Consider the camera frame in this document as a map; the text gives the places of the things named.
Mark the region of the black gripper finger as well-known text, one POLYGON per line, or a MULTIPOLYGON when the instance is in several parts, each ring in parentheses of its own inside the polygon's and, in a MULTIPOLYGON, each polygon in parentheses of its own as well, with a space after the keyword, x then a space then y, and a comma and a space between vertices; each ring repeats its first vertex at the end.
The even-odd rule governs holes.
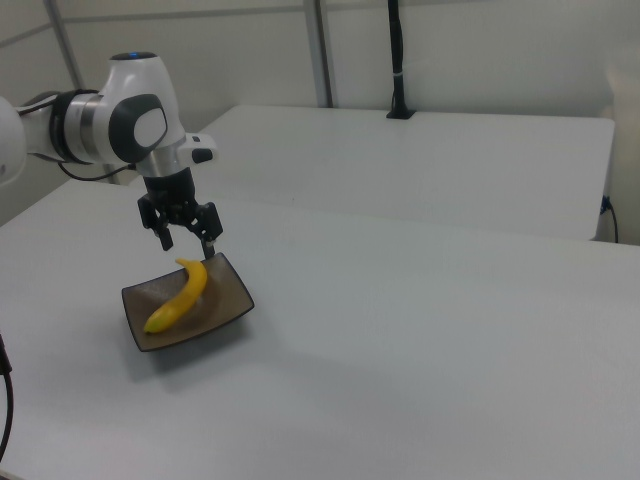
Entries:
POLYGON ((215 242, 223 233, 223 226, 216 205, 213 202, 194 204, 188 208, 187 229, 201 242, 205 259, 215 255, 215 242))
POLYGON ((165 216, 163 216, 162 214, 158 214, 156 216, 153 230, 160 240, 162 249, 164 251, 170 250, 173 247, 174 243, 171 232, 169 230, 169 222, 167 221, 165 216))

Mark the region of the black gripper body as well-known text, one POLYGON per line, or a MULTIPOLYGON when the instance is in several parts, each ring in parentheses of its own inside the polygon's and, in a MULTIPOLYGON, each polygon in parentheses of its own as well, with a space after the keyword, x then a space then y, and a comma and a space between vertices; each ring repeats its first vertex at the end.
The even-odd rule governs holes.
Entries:
POLYGON ((190 168, 164 177, 144 177, 143 182, 147 193, 138 199, 138 208, 144 228, 194 226, 198 203, 190 168))

